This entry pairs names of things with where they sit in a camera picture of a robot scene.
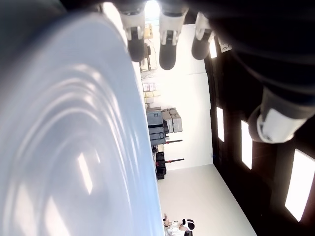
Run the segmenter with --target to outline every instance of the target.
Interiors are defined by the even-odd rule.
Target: person
[[[186,231],[192,231],[195,228],[194,221],[190,219],[170,222],[165,213],[164,219],[165,236],[184,236]]]

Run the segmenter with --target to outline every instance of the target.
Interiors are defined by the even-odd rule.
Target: black ceiling
[[[214,165],[258,236],[315,235],[315,180],[300,222],[285,208],[295,148],[315,157],[315,118],[307,121],[284,144],[253,142],[252,169],[241,161],[241,120],[247,121],[260,104],[262,85],[233,57],[221,53],[206,58],[211,97]],[[223,108],[224,141],[218,138],[216,109]]]

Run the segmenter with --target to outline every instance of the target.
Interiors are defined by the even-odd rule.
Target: white shirt
[[[179,229],[181,222],[173,222],[169,227],[165,227],[165,236],[184,236],[185,231]]]

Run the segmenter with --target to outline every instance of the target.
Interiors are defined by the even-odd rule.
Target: white wall
[[[150,41],[154,44],[154,50],[157,54],[157,61],[159,60],[159,26],[152,27],[153,38]],[[176,62],[171,70],[163,70],[158,64],[156,71],[151,73],[150,77],[156,75],[171,76],[177,75],[189,75],[206,73],[204,60],[196,60],[191,54],[192,42],[195,34],[195,25],[183,25],[182,32],[179,36],[177,50],[176,50]]]
[[[166,160],[184,158],[167,164],[168,170],[212,163],[210,98],[207,74],[145,79],[155,82],[161,96],[155,97],[152,107],[176,107],[182,118],[183,131],[169,134],[170,140],[182,142],[164,145]]]
[[[182,118],[183,131],[169,134],[170,140],[183,141],[164,145],[165,159],[184,158],[184,161],[167,164],[167,170],[175,170],[212,163],[212,139],[210,121],[210,95],[204,60],[196,60],[191,54],[195,25],[183,25],[177,45],[176,64],[171,70],[157,70],[142,79],[143,83],[155,83],[161,96],[154,98],[151,107],[162,109],[176,107]],[[158,27],[153,27],[155,52],[159,52]]]
[[[168,171],[157,184],[162,213],[194,220],[194,236],[256,235],[214,165]]]

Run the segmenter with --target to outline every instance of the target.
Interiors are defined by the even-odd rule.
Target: white curved surface
[[[0,235],[163,235],[145,111],[108,20],[50,26],[0,97]]]

